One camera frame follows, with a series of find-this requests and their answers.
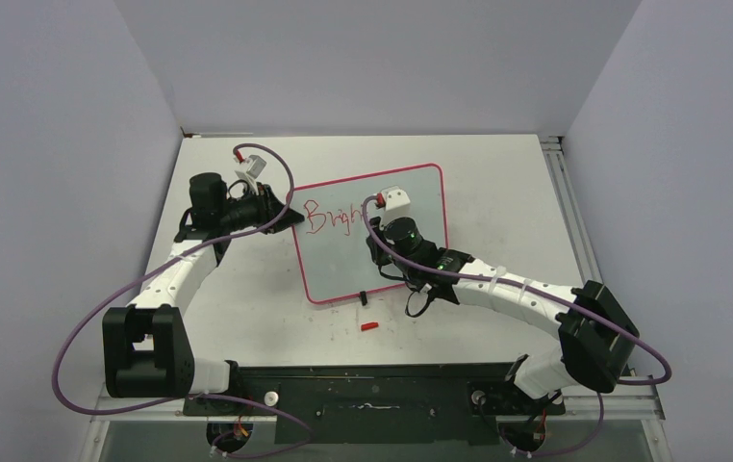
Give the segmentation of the red marker cap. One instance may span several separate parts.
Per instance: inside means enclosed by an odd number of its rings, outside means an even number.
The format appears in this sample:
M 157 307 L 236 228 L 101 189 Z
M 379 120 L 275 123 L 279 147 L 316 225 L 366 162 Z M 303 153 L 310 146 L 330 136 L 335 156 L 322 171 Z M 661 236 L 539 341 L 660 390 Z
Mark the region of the red marker cap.
M 372 321 L 372 322 L 363 323 L 360 326 L 360 330 L 362 332 L 365 332 L 365 331 L 369 331 L 369 330 L 372 330 L 378 327 L 379 327 L 379 323 L 377 321 Z

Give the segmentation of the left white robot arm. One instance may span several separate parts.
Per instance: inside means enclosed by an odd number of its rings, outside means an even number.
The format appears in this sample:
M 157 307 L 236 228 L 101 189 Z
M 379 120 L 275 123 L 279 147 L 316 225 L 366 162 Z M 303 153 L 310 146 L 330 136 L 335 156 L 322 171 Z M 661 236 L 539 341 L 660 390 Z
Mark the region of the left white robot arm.
M 208 394 L 219 413 L 238 412 L 245 388 L 232 379 L 234 364 L 194 356 L 183 316 L 202 282 L 230 245 L 228 236 L 246 228 L 275 234 L 303 216 L 261 182 L 245 182 L 233 197 L 215 172 L 190 178 L 190 207 L 180 220 L 168 268 L 145 282 L 125 307 L 102 319 L 107 391 L 113 398 L 183 398 Z

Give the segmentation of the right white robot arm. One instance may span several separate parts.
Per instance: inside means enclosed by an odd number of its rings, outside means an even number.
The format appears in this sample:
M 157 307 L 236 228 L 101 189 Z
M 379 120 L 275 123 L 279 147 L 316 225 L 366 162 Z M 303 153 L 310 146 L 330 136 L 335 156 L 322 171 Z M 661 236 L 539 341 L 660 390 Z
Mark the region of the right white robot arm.
M 638 336 L 639 331 L 603 284 L 589 280 L 574 288 L 517 276 L 425 240 L 408 217 L 387 226 L 372 218 L 368 229 L 373 263 L 395 266 L 399 280 L 428 303 L 441 299 L 486 308 L 557 341 L 545 354 L 521 355 L 509 369 L 502 396 L 510 409 L 526 412 L 568 386 L 602 394 L 616 388 L 634 347 L 623 335 Z

